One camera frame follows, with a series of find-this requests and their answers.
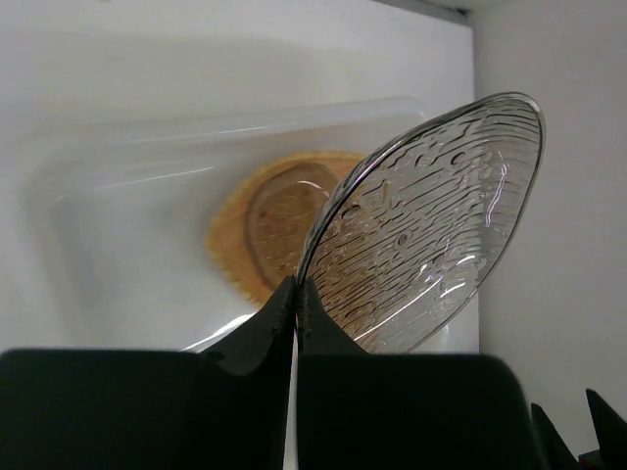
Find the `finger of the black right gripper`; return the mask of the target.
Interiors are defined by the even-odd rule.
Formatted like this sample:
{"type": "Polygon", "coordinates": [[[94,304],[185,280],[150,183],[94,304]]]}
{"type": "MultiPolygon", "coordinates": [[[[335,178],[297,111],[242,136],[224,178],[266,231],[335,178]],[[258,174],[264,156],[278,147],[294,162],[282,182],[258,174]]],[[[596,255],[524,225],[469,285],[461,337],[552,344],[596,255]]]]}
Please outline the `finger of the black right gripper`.
{"type": "Polygon", "coordinates": [[[532,403],[530,409],[533,425],[549,467],[553,470],[570,469],[571,452],[553,422],[539,404],[532,403]]]}
{"type": "Polygon", "coordinates": [[[596,391],[587,389],[586,397],[603,464],[626,469],[626,421],[596,391]]]}

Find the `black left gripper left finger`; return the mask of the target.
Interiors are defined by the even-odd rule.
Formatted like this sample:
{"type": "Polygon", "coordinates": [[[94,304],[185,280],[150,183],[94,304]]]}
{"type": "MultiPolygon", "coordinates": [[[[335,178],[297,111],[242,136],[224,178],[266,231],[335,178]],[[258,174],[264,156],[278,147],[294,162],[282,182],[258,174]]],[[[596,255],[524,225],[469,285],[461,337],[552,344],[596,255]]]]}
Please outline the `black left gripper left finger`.
{"type": "Polygon", "coordinates": [[[5,469],[279,469],[295,281],[201,352],[1,356],[5,469]]]}

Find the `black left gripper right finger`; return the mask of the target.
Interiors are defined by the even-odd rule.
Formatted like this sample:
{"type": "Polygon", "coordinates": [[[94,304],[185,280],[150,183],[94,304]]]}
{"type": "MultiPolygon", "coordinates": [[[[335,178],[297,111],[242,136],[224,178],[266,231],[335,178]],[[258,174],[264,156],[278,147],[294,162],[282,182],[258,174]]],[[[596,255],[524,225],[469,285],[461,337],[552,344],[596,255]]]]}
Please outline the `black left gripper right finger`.
{"type": "Polygon", "coordinates": [[[326,313],[315,284],[298,314],[301,469],[529,469],[521,387],[481,354],[371,354],[326,313]]]}

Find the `woven bamboo fan tray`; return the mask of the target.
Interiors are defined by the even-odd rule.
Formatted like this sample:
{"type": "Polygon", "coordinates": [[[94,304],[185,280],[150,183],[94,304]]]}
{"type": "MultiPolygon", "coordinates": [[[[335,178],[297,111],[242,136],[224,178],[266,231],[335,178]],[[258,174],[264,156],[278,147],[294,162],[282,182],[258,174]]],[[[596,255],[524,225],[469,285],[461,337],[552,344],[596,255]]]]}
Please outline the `woven bamboo fan tray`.
{"type": "Polygon", "coordinates": [[[347,151],[309,151],[263,164],[234,189],[213,217],[206,235],[206,249],[226,279],[254,306],[262,306],[278,287],[263,281],[245,241],[246,211],[263,181],[296,162],[319,162],[338,177],[338,183],[364,159],[347,151]]]}

